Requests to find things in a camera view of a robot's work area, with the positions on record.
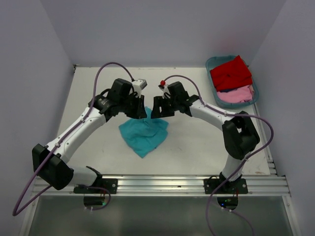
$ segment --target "red towel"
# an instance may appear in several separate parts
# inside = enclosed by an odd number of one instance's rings
[[[210,70],[210,74],[217,91],[252,84],[252,74],[240,56]]]

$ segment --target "white tabletop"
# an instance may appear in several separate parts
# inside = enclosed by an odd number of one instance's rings
[[[93,83],[98,68],[76,69],[59,134],[68,128],[84,111],[92,98]],[[135,79],[147,80],[143,90],[145,106],[153,107],[153,97],[161,95],[160,81],[169,75],[181,74],[193,79],[200,88],[203,99],[215,105],[205,68],[129,68]],[[97,83],[97,94],[112,86],[116,78],[129,80],[126,72],[118,67],[103,69]],[[189,95],[197,94],[190,82],[172,78],[169,83],[181,81]],[[253,106],[244,110],[253,114]],[[75,152],[69,165],[91,166],[102,174],[129,175],[216,175],[226,162],[223,135],[214,126],[197,118],[177,112],[169,122],[168,137],[143,159],[127,146],[118,126],[128,118],[119,114],[95,131]],[[245,175],[269,175],[265,152],[253,156],[244,166]]]

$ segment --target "pink cloth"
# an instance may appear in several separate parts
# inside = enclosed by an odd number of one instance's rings
[[[252,101],[250,86],[246,85],[230,92],[217,92],[219,99],[224,102],[238,103]]]

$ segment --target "laundry basket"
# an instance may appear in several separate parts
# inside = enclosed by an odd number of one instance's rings
[[[254,79],[252,78],[252,88],[254,90],[254,95],[252,97],[252,101],[249,101],[249,102],[238,102],[238,103],[229,103],[229,102],[224,102],[221,99],[219,99],[219,97],[217,95],[217,90],[216,90],[216,88],[215,88],[215,86],[213,84],[213,81],[212,81],[210,70],[212,70],[213,68],[215,68],[215,67],[217,67],[219,65],[222,65],[223,63],[231,61],[234,58],[235,58],[235,56],[212,57],[212,58],[209,58],[207,60],[207,62],[206,62],[208,78],[210,80],[210,85],[211,85],[211,90],[212,90],[213,96],[215,97],[215,101],[216,101],[217,105],[219,107],[222,107],[222,108],[241,108],[241,107],[249,106],[249,105],[254,104],[259,98],[258,88],[257,88],[257,86],[255,84]]]

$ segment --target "teal cloth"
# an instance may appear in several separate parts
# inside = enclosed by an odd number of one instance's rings
[[[130,119],[119,126],[120,133],[135,153],[141,158],[157,148],[167,137],[168,122],[151,119],[151,109],[145,107],[147,118]]]

